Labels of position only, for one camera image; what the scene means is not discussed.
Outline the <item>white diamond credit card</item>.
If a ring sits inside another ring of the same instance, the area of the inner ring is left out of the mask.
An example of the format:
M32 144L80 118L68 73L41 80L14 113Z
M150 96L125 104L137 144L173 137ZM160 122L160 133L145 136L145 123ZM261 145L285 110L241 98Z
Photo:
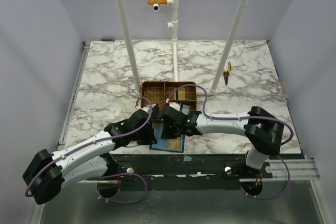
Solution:
M180 112L182 112L185 115L188 115L190 111L190 107L186 104L180 104Z

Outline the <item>black VIP credit card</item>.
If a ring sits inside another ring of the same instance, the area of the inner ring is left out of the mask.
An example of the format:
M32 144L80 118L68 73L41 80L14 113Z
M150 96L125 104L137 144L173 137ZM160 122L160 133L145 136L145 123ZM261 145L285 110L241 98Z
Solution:
M157 121L158 120L158 114L160 112L160 107L158 104L152 105L152 114L151 114L151 120Z

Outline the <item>blue leather card holder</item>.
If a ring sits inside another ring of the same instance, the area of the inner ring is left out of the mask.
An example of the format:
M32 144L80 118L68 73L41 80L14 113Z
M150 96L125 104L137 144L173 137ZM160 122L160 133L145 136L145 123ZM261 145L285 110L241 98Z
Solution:
M154 136L156 139L156 143L151 144L149 149L164 152L174 152L174 153L184 152L184 143L185 143L184 135L175 139L165 140L161 138L161 134L162 129L154 129Z

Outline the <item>gold credit card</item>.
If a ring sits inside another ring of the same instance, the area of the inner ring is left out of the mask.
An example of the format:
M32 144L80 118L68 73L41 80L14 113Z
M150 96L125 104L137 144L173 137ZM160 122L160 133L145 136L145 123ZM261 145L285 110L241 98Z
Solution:
M185 88L180 88L175 92L176 100L186 100L186 91Z

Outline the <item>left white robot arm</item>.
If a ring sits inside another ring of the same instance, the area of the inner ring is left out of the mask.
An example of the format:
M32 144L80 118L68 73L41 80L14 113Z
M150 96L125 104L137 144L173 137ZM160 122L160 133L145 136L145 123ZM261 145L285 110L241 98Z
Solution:
M151 144L153 110L144 107L128 119L108 124L97 135L60 151L43 149L35 154L22 178L26 183L25 196L42 205L55 198L71 183L102 176L112 179L117 167L111 152L131 142Z

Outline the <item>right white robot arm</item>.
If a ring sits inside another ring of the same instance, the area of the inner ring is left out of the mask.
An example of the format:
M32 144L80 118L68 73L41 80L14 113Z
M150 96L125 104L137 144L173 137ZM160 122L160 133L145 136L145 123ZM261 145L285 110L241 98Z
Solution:
M259 106L240 114L206 115L201 111L191 111L186 115L165 105L158 113L158 119L163 123L163 139L212 133L235 134L248 138L252 148L247 152L241 171L249 178L259 174L268 157L280 154L284 125Z

